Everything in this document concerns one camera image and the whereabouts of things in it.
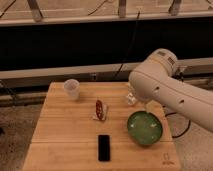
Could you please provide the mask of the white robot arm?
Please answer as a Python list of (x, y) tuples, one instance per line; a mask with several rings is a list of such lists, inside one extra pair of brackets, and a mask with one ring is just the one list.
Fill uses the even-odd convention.
[(170, 50), (153, 51), (129, 75), (138, 100), (155, 100), (213, 133), (213, 92), (178, 81), (179, 61)]

